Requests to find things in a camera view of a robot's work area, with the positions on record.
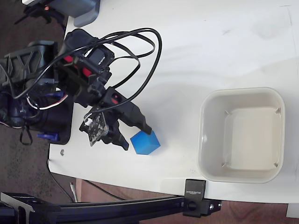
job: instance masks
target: white table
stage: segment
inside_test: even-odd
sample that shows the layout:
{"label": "white table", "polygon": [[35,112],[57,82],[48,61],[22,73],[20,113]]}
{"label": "white table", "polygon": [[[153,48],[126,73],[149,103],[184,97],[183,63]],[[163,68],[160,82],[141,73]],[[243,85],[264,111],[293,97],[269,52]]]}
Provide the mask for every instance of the white table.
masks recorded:
{"label": "white table", "polygon": [[[89,108],[75,104],[70,141],[64,146],[50,146],[51,171],[184,195],[186,178],[204,180],[197,166],[199,109],[203,99],[218,89],[268,86],[280,92],[286,106],[282,170],[265,184],[207,182],[205,197],[299,203],[299,2],[101,0],[97,20],[84,29],[102,37],[142,27],[158,30],[164,46],[153,78],[134,103],[155,131],[161,147],[149,156],[136,155],[130,138],[138,129],[123,123],[120,131],[130,143],[129,151],[103,142],[90,147],[87,134],[78,129]],[[74,28],[70,18],[67,32]],[[150,49],[134,38],[122,43],[135,53]],[[154,57],[141,60],[141,70],[120,88],[123,95],[129,97],[137,90]],[[123,79],[134,66],[133,60],[125,59],[113,64],[108,84]]]}

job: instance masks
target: foam cube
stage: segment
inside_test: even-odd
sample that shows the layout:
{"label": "foam cube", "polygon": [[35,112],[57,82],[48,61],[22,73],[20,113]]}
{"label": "foam cube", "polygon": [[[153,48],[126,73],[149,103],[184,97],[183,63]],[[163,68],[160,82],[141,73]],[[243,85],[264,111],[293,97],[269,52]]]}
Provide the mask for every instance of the foam cube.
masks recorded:
{"label": "foam cube", "polygon": [[154,131],[151,132],[151,135],[140,131],[131,138],[131,142],[136,153],[142,155],[148,155],[160,147]]}

